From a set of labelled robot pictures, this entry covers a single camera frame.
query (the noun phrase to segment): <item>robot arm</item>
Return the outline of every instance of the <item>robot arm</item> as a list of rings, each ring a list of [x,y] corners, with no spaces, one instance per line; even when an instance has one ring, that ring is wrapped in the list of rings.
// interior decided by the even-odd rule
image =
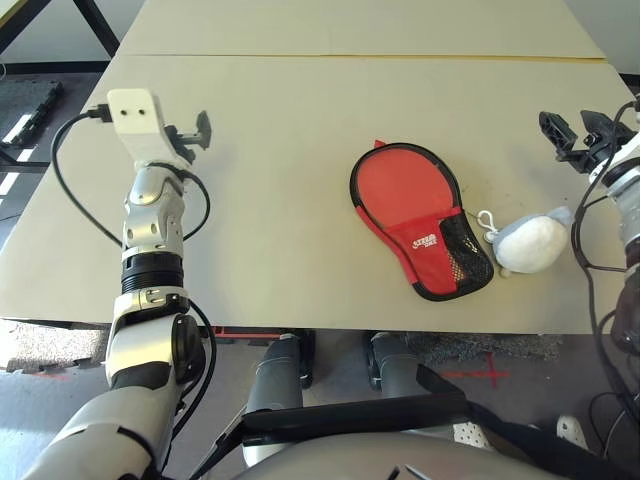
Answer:
[[[69,420],[27,479],[159,478],[181,393],[204,369],[204,349],[196,321],[187,315],[183,288],[183,173],[191,162],[176,152],[180,139],[175,129],[165,129],[150,92],[114,90],[108,102],[136,171],[125,200],[122,293],[107,347],[110,390]],[[190,136],[190,143],[206,148],[208,139],[197,137]]]
[[[640,123],[640,99],[634,102],[636,119]],[[582,111],[588,131],[585,150],[573,150],[578,136],[555,113],[541,112],[542,133],[556,148],[557,160],[568,162],[578,173],[587,173],[593,183],[607,166],[616,132],[614,153],[602,184],[615,203],[621,217],[620,239],[626,257],[625,286],[616,306],[611,338],[618,348],[640,355],[640,133],[622,123],[614,122],[599,112]]]

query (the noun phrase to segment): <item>red tape mark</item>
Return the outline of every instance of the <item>red tape mark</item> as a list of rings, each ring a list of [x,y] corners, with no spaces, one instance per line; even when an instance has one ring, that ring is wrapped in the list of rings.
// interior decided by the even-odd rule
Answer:
[[[495,377],[496,367],[493,365],[493,352],[487,352],[487,363],[489,364],[489,373],[491,374],[491,385],[498,388],[498,379]]]
[[[441,372],[440,376],[445,378],[507,378],[509,372]]]

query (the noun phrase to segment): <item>table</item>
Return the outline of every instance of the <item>table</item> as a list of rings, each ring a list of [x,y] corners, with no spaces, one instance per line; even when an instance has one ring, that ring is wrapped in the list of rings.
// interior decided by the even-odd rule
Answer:
[[[148,0],[120,53],[604,58],[560,0]]]
[[[606,62],[521,55],[165,55],[126,53],[127,42],[87,105],[104,101],[109,89],[144,86],[158,94],[166,120],[180,130],[193,130],[202,109],[212,121],[212,148],[198,155],[195,172],[211,192],[213,215],[185,246],[185,286],[214,323],[590,331],[586,285],[568,250],[539,274],[496,275],[484,289],[448,302],[420,298],[355,214],[348,178],[374,139],[408,141],[437,153],[458,178],[467,210],[492,210],[498,226],[575,206],[586,179],[553,160],[537,115],[560,113],[584,134],[580,109],[613,112],[628,101]],[[632,125],[631,117],[626,121]],[[76,195],[111,231],[120,231],[134,172],[112,127],[81,122],[60,157]],[[202,208],[190,188],[185,231]],[[617,223],[606,202],[585,222],[584,246],[598,264],[622,263]],[[0,254],[0,315],[110,322],[119,258],[47,172]],[[596,281],[604,313],[622,278],[602,273]]]

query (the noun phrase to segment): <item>gray plush toy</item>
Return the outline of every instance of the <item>gray plush toy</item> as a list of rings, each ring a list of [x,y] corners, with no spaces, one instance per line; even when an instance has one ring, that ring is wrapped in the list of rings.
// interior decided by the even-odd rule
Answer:
[[[488,224],[482,221],[485,216]],[[495,228],[493,215],[487,210],[478,212],[477,219],[489,230],[484,239],[493,246],[496,260],[503,267],[502,276],[536,273],[550,266],[564,250],[569,239],[567,227],[573,221],[568,207],[558,207],[546,215],[527,215],[502,230]]]

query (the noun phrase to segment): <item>black cable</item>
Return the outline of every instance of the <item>black cable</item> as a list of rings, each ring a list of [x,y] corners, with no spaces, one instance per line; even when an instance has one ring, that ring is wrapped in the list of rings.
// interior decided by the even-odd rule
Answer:
[[[595,200],[592,200],[589,203],[587,203],[584,206],[584,208],[587,209],[587,208],[593,207],[596,203],[600,203],[602,200],[606,200],[607,198],[609,198],[608,195],[603,195],[603,196],[601,196],[599,198],[596,198]]]
[[[204,186],[204,183],[202,183],[202,180],[200,180],[198,176],[194,175],[193,173],[187,170],[180,170],[179,168],[176,168],[169,163],[151,162],[147,166],[166,168],[167,170],[170,170],[176,177],[178,177],[182,181],[184,181],[185,178],[190,178],[191,180],[193,180],[193,182],[198,186],[198,188],[202,192],[202,196],[204,197],[204,202],[205,202],[204,215],[202,217],[202,220],[200,220],[200,223],[196,225],[196,228],[191,230],[191,232],[187,233],[182,238],[183,241],[190,239],[200,231],[200,229],[204,226],[205,223],[207,223],[207,220],[209,219],[209,214],[211,213],[211,197],[209,196],[207,187]]]
[[[22,215],[22,213],[16,213],[15,215],[9,215],[8,217],[0,218],[0,222],[4,222],[5,220],[11,220],[12,218],[17,218],[20,215]]]
[[[593,417],[593,408],[596,405],[596,402],[602,398],[602,397],[606,397],[607,395],[614,395],[615,393],[613,392],[602,392],[599,393],[598,395],[595,395],[591,401],[589,402],[589,407],[587,409],[587,413],[589,416],[589,423],[591,424],[591,429],[593,430],[593,433],[596,434],[596,438],[598,439],[598,442],[600,443],[600,454],[602,454],[602,452],[604,451],[604,438],[602,438],[602,435],[600,435],[600,431],[598,430],[598,427],[596,426],[596,421],[595,418]]]
[[[627,412],[627,415],[632,420],[632,423],[637,429],[640,429],[639,425],[639,413],[635,407],[633,402],[633,397],[627,384],[622,379],[620,372],[616,369],[616,367],[611,362],[609,356],[607,355],[606,350],[604,349],[604,345],[602,343],[602,328],[607,320],[612,318],[615,315],[615,312],[609,312],[605,319],[600,322],[600,325],[596,320],[596,307],[595,307],[595,289],[593,284],[593,277],[591,276],[591,272],[589,269],[591,268],[591,263],[587,260],[584,251],[582,250],[582,242],[580,238],[582,222],[584,220],[584,216],[587,212],[586,204],[591,192],[598,185],[602,177],[607,173],[607,170],[611,163],[613,162],[613,158],[618,151],[618,139],[617,139],[617,126],[622,118],[624,112],[633,107],[634,102],[625,103],[618,112],[616,113],[613,120],[613,128],[611,130],[611,153],[609,155],[608,160],[605,162],[602,170],[597,175],[595,180],[589,185],[587,190],[585,191],[578,208],[576,209],[574,223],[571,226],[571,247],[573,250],[573,254],[578,262],[578,265],[582,269],[585,278],[587,279],[587,287],[588,287],[588,295],[589,295],[589,319],[591,322],[591,329],[594,334],[594,340],[596,344],[596,352],[600,358],[602,366],[605,371],[605,375],[609,384],[611,385],[612,390],[616,393],[616,397],[618,398],[621,406]]]
[[[80,212],[87,218],[87,220],[89,220],[93,224],[94,227],[100,230],[109,240],[111,240],[112,242],[117,244],[120,248],[122,248],[122,242],[120,241],[120,239],[116,237],[113,233],[111,233],[104,225],[102,225],[84,207],[84,205],[80,203],[80,201],[76,198],[76,196],[71,192],[71,189],[69,189],[69,186],[67,185],[67,182],[65,182],[64,178],[62,177],[62,172],[60,171],[60,165],[58,162],[58,149],[60,148],[60,142],[62,141],[63,136],[67,130],[69,130],[74,124],[76,124],[77,122],[85,118],[95,118],[95,114],[91,112],[85,112],[85,113],[76,115],[75,117],[65,122],[55,133],[55,135],[53,136],[53,140],[51,141],[51,165],[53,166],[53,171],[56,174],[58,183],[62,187],[62,190],[67,195],[69,200],[71,200],[71,203],[73,203],[76,206],[76,208],[80,210]],[[191,232],[189,232],[187,235],[184,236],[183,240],[188,240],[189,238],[193,237],[196,233],[198,233],[198,231],[204,226],[204,224],[209,219],[209,214],[211,212],[211,197],[209,196],[209,192],[207,191],[207,188],[205,187],[204,183],[202,183],[202,180],[200,180],[196,175],[186,170],[178,170],[175,167],[173,168],[173,170],[178,171],[178,175],[181,178],[190,178],[191,180],[193,180],[193,182],[198,186],[198,188],[200,188],[200,191],[202,192],[202,195],[204,196],[204,199],[205,199],[206,206],[205,206],[204,216],[202,217],[202,220],[196,226],[196,228],[194,228]]]
[[[64,181],[64,178],[62,178],[62,173],[60,172],[60,166],[58,165],[58,148],[60,148],[60,142],[62,141],[62,138],[67,130],[69,130],[74,124],[85,118],[90,118],[89,112],[81,113],[71,118],[70,120],[67,120],[53,136],[53,140],[51,142],[51,166],[53,166],[53,171],[56,174],[58,183],[62,187],[62,190],[64,190],[64,193],[67,195],[69,200],[71,200],[71,203],[73,203],[76,208],[80,210],[80,213],[82,213],[87,218],[87,220],[89,220],[93,224],[93,226],[100,230],[109,240],[122,247],[122,242],[118,239],[118,237],[107,230],[98,220],[96,220],[93,215],[91,215],[91,213],[89,213],[86,208],[84,208],[84,205],[80,203],[80,201],[75,197],[75,195],[67,186],[67,182]]]
[[[204,201],[205,201],[204,216],[202,217],[202,220],[196,226],[196,228],[194,228],[193,230],[191,230],[191,232],[187,233],[184,236],[184,240],[187,241],[191,237],[193,237],[196,233],[198,233],[200,229],[204,226],[204,224],[207,223],[207,220],[209,219],[209,214],[211,213],[211,197],[209,197],[209,192],[207,191],[207,188],[204,186],[204,183],[202,183],[202,180],[200,180],[200,178],[198,178],[196,175],[194,175],[191,172],[187,172],[186,170],[182,172],[182,175],[185,176],[186,178],[190,178],[191,180],[193,180],[193,183],[195,183],[200,188],[200,191],[202,192],[202,195],[204,196]]]
[[[180,420],[178,420],[178,423],[176,423],[175,427],[173,427],[173,433],[171,435],[171,439],[174,439],[178,436],[180,431],[184,428],[186,423],[191,418],[191,415],[193,415],[193,412],[195,412],[196,408],[198,408],[198,405],[200,405],[200,401],[202,400],[202,397],[204,397],[204,394],[206,393],[207,388],[211,383],[211,378],[213,377],[213,371],[216,368],[216,358],[218,353],[217,347],[216,347],[216,339],[213,333],[213,327],[211,326],[211,323],[209,323],[209,319],[193,300],[189,300],[189,303],[191,305],[191,308],[193,308],[196,311],[196,313],[200,317],[200,320],[202,320],[202,323],[204,323],[204,326],[207,329],[209,342],[211,344],[211,358],[209,359],[209,366],[207,367],[207,373],[205,374],[204,379],[202,380],[202,385],[200,385],[200,389],[198,390],[198,393],[196,393],[196,396],[193,398],[193,401],[189,405],[189,408],[187,409],[187,411],[184,412],[182,417],[180,417]]]

